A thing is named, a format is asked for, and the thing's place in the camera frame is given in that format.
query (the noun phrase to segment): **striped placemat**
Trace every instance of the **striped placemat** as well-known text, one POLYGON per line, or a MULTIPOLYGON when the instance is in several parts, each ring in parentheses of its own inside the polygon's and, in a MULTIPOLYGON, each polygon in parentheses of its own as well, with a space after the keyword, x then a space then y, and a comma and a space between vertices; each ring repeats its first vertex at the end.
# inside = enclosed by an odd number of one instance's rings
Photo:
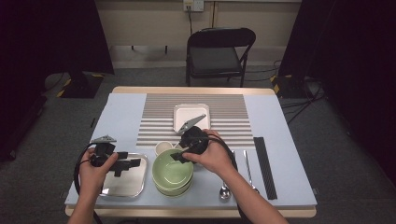
POLYGON ((136 146, 154 149, 157 143, 177 144, 173 128, 175 105, 209 106, 211 129, 219 132, 230 149, 254 149, 248 112, 242 94, 153 94, 147 95, 136 146))

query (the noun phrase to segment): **hand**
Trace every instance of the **hand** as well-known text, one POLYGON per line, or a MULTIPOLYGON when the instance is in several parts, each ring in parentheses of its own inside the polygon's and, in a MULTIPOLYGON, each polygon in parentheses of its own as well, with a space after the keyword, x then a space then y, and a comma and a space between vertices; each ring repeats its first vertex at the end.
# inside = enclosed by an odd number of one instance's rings
MULTIPOLYGON (((207 133, 211 138, 221 139, 219 133, 214 130, 205 129, 203 132, 207 133)), ((195 161, 202 164, 207 170, 215 173, 216 175, 219 175, 223 170, 229 169, 230 166, 233 168, 226 149, 216 141, 210 140, 206 151, 201 155, 188 152, 185 152, 182 155, 189 161, 195 161)))
POLYGON ((105 182, 106 174, 110 167, 116 162, 119 154, 113 153, 101 167, 94 167, 89 160, 94 152, 94 148, 89 148, 83 155, 79 166, 80 194, 93 193, 92 196, 99 195, 101 187, 105 182))

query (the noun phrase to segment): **gray floor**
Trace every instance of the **gray floor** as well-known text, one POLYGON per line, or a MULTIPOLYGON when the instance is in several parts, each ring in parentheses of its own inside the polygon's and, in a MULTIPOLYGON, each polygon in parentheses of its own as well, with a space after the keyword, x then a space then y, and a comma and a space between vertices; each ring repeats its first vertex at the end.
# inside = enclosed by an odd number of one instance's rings
MULTIPOLYGON (((271 67, 249 67, 262 70, 271 67)), ((124 86, 185 86, 184 68, 117 69, 106 76, 94 99, 55 97, 67 75, 48 78, 52 87, 42 114, 17 151, 17 159, 0 163, 0 223, 65 223, 64 193, 73 179, 74 163, 90 141, 112 89, 124 86)), ((247 80, 273 73, 248 73, 247 80)), ((193 86, 237 87, 239 81, 194 80, 193 86)), ((249 88, 271 88, 269 81, 247 81, 249 88)), ((306 99, 281 99, 282 105, 306 99)), ((285 108, 291 120, 299 106, 285 108)), ((313 218, 291 218, 290 223, 395 223, 396 190, 363 147, 348 135, 342 117, 326 99, 314 102, 290 123, 311 186, 317 192, 318 213, 313 218)), ((104 218, 105 223, 122 222, 104 218)), ((140 223, 240 223, 239 219, 153 219, 140 223)))

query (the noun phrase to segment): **metal tray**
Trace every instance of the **metal tray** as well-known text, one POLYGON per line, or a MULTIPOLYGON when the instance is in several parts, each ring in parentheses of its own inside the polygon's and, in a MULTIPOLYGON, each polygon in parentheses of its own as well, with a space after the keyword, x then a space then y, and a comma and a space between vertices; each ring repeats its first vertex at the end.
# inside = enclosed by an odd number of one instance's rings
POLYGON ((210 129, 209 106, 203 104, 197 105, 176 105, 174 108, 174 130, 178 132, 181 126, 188 120, 206 114, 195 126, 200 129, 210 129))
POLYGON ((125 160, 132 159, 141 159, 140 166, 132 167, 129 171, 122 171, 120 177, 115 177, 112 171, 108 172, 102 196, 136 197, 142 192, 149 163, 148 157, 140 153, 129 153, 125 160))

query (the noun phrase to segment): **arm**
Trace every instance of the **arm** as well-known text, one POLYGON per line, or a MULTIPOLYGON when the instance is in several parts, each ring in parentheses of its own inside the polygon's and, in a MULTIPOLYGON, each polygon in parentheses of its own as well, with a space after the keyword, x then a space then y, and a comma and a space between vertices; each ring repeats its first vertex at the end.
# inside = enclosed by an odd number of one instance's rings
MULTIPOLYGON (((212 130, 204 130, 208 134, 219 134, 212 130)), ((201 163, 207 170, 215 173, 230 188, 239 206, 253 223, 288 223, 280 213, 258 194, 231 164, 226 150, 217 142, 209 141, 202 155, 183 153, 190 161, 201 163)))
POLYGON ((117 153, 113 153, 101 167, 93 167, 89 161, 86 161, 93 152, 94 148, 88 149, 81 159, 81 161, 85 162, 79 166, 81 185, 78 201, 67 223, 92 223, 93 208, 95 207, 96 199, 105 182, 108 170, 116 162, 118 157, 117 153))

